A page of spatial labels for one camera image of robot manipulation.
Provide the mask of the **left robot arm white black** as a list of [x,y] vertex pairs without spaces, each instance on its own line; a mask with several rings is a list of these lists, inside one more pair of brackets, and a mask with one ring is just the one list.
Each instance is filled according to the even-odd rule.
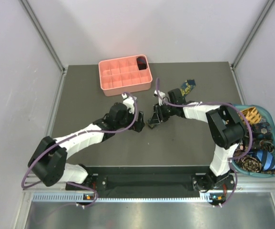
[[33,172],[45,186],[58,182],[76,183],[82,189],[92,186],[93,178],[84,165],[72,165],[67,159],[81,150],[113,137],[124,130],[141,132],[144,115],[134,105],[115,103],[104,117],[87,127],[64,137],[44,137],[28,162]]

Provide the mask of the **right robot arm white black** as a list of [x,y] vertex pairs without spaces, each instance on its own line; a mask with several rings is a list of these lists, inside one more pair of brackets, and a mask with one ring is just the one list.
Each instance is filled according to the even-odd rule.
[[208,124],[215,143],[214,157],[209,172],[196,181],[195,187],[198,190],[209,190],[222,186],[230,173],[230,158],[247,132],[236,110],[230,104],[188,102],[178,88],[167,94],[156,90],[154,96],[158,97],[158,103],[153,106],[153,115],[147,121],[151,129],[172,116]]

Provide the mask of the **blue yellow floral tie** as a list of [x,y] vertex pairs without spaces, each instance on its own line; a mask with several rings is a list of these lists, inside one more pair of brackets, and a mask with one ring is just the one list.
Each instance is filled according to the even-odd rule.
[[195,87],[195,79],[186,80],[180,87],[182,97],[185,98]]

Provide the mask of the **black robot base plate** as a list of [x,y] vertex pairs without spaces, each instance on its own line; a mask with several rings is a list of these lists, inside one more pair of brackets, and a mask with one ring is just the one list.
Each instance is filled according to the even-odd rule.
[[69,182],[65,189],[83,191],[88,187],[102,198],[177,198],[234,188],[230,172],[222,185],[209,190],[196,189],[196,181],[209,172],[208,166],[88,167],[87,171],[89,176],[83,184],[77,187]]

